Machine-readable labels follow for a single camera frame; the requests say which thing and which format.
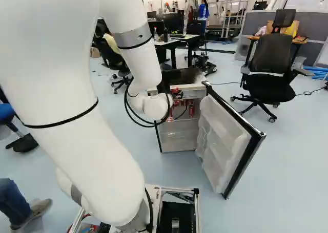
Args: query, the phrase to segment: gray floor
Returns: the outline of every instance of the gray floor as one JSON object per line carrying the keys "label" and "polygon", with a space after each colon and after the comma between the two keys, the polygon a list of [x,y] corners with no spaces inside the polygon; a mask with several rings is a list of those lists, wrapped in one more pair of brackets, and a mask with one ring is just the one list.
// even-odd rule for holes
{"label": "gray floor", "polygon": [[[179,67],[185,67],[184,50],[177,50]],[[240,61],[234,55],[209,53],[218,72],[210,75],[212,83],[240,81]],[[90,71],[111,73],[101,66],[100,59],[91,59]],[[328,152],[326,116],[328,92],[311,97],[298,96],[273,112],[278,120],[271,124],[259,108],[245,118],[267,138],[258,150],[231,198],[225,201],[212,191],[205,173],[192,152],[161,155],[154,130],[135,125],[126,115],[123,90],[113,94],[109,76],[91,72],[94,88],[106,120],[114,133],[139,162],[147,183],[177,187],[199,187],[201,193],[202,232],[205,233],[308,233],[328,232]],[[298,76],[292,86],[297,93],[315,90],[320,82]],[[229,99],[243,90],[237,84],[214,86],[223,98]],[[234,102],[237,110],[246,103]],[[18,120],[17,126],[27,132]],[[4,146],[15,135],[1,141],[0,175],[16,181],[30,201],[50,197],[52,209],[43,220],[33,222],[24,232],[66,232],[77,214],[78,206],[58,188],[54,164],[41,149],[20,155]],[[0,232],[9,232],[9,222],[0,214]]]}

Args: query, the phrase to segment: open fridge door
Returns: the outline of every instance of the open fridge door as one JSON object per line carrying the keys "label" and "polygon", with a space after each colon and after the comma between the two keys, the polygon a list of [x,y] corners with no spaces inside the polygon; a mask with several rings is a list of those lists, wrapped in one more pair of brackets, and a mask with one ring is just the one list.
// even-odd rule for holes
{"label": "open fridge door", "polygon": [[215,192],[228,199],[265,138],[223,100],[207,81],[200,103],[196,155]]}

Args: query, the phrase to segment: bottle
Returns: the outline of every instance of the bottle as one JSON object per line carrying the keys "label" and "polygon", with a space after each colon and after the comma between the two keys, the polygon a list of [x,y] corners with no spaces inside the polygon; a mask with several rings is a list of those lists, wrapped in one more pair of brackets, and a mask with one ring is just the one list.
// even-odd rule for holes
{"label": "bottle", "polygon": [[168,30],[166,29],[166,27],[164,28],[164,42],[167,42],[169,40],[169,32]]}
{"label": "bottle", "polygon": [[154,27],[154,40],[158,41],[157,27]]}

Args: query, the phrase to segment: black office chair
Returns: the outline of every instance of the black office chair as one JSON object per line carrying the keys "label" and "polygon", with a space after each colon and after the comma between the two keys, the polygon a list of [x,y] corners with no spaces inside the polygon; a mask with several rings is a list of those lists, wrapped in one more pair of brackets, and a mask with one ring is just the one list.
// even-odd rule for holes
{"label": "black office chair", "polygon": [[112,82],[111,86],[114,87],[116,84],[119,84],[115,89],[114,89],[114,94],[117,94],[117,90],[121,88],[123,85],[128,85],[131,82],[131,79],[129,79],[129,74],[130,74],[130,69],[126,68],[125,70],[119,70],[118,71],[118,76],[121,77],[122,79],[119,81]]}
{"label": "black office chair", "polygon": [[94,38],[93,39],[96,47],[99,49],[100,55],[104,60],[104,65],[112,70],[120,70],[117,66],[119,63],[126,65],[123,57],[115,53],[112,48],[108,45],[104,38]]}
{"label": "black office chair", "polygon": [[[192,22],[188,22],[187,24],[187,29],[186,29],[186,34],[191,34],[191,35],[202,35],[201,33],[201,23],[197,20],[194,20]],[[205,42],[205,37],[202,36],[201,39],[199,39],[195,44],[193,44],[193,58],[199,58],[199,55],[196,55],[196,51],[199,50],[199,47],[205,45],[205,54],[207,56],[207,47],[206,47],[206,42]]]}
{"label": "black office chair", "polygon": [[106,67],[112,70],[118,70],[118,76],[122,78],[121,80],[112,82],[111,84],[112,87],[118,84],[118,86],[114,88],[114,94],[117,94],[117,90],[119,88],[130,83],[131,80],[128,78],[130,69],[127,67],[123,57],[115,53],[104,38],[94,38],[94,42],[99,49]]}
{"label": "black office chair", "polygon": [[[290,35],[280,34],[281,28],[289,27],[293,23],[295,14],[296,10],[277,10],[273,33],[260,38],[253,59],[249,65],[243,66],[240,86],[248,90],[250,95],[231,97],[231,101],[237,99],[252,102],[249,107],[240,112],[241,114],[259,105],[270,115],[269,122],[273,123],[277,117],[264,104],[277,108],[281,102],[290,101],[295,97],[290,83],[299,72],[291,69],[290,52],[293,38]],[[247,74],[246,66],[250,72],[257,74]],[[282,76],[263,73],[277,73]]]}

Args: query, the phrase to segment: desk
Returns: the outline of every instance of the desk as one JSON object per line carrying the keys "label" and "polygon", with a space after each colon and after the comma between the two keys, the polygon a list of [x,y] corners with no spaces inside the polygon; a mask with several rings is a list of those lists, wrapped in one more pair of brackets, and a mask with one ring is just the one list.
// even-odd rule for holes
{"label": "desk", "polygon": [[196,43],[201,39],[201,35],[186,34],[181,37],[171,37],[171,39],[183,41],[188,44],[188,67],[190,67],[192,65],[193,49],[196,47]]}
{"label": "desk", "polygon": [[[256,37],[256,36],[249,36],[247,38],[251,41],[251,45],[248,49],[248,53],[247,53],[247,57],[246,57],[246,61],[245,61],[246,65],[248,65],[248,61],[250,60],[250,56],[251,56],[251,53],[252,53],[252,48],[253,48],[253,45],[254,45],[255,41],[260,40],[260,37]],[[296,51],[295,51],[295,53],[292,57],[292,64],[294,63],[295,58],[296,58],[296,56],[298,54],[298,51],[301,48],[301,46],[305,45],[307,43],[308,43],[308,39],[306,37],[296,37],[296,38],[293,39],[292,44],[294,44],[296,46]]]}
{"label": "desk", "polygon": [[154,42],[156,48],[165,48],[167,50],[171,50],[171,61],[172,61],[172,68],[176,69],[176,57],[175,57],[175,49],[180,44],[179,40],[171,40],[168,42]]}

